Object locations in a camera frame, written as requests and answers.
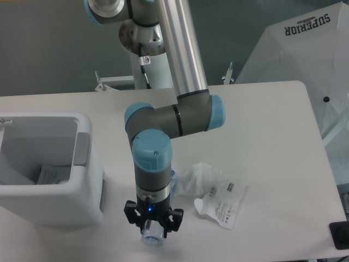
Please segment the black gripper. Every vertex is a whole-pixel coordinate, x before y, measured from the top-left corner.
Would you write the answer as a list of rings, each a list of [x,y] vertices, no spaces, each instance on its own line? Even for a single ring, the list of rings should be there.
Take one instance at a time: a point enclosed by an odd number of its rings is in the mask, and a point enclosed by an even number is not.
[[[183,209],[170,208],[170,195],[163,201],[152,203],[145,202],[137,196],[137,203],[127,200],[124,207],[124,213],[130,224],[136,225],[143,231],[143,226],[146,220],[155,219],[164,228],[164,238],[170,232],[177,232],[184,217]]]

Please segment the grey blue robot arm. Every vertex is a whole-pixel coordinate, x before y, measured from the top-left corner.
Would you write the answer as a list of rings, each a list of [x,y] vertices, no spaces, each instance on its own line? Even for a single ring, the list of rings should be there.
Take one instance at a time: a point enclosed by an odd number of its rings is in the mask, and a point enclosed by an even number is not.
[[[85,1],[96,25],[121,22],[119,39],[137,57],[142,75],[146,58],[166,55],[177,102],[161,108],[138,102],[124,115],[134,161],[136,201],[127,201],[128,222],[145,232],[156,221],[162,236],[177,231],[184,211],[170,206],[171,140],[206,132],[225,123],[220,97],[210,94],[188,1]]]

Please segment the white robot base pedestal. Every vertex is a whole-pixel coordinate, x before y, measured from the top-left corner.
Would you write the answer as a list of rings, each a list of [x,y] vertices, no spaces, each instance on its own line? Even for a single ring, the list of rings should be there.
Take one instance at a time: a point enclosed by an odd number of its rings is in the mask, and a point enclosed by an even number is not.
[[[173,87],[160,25],[142,27],[126,20],[119,29],[119,39],[130,56],[136,89]]]

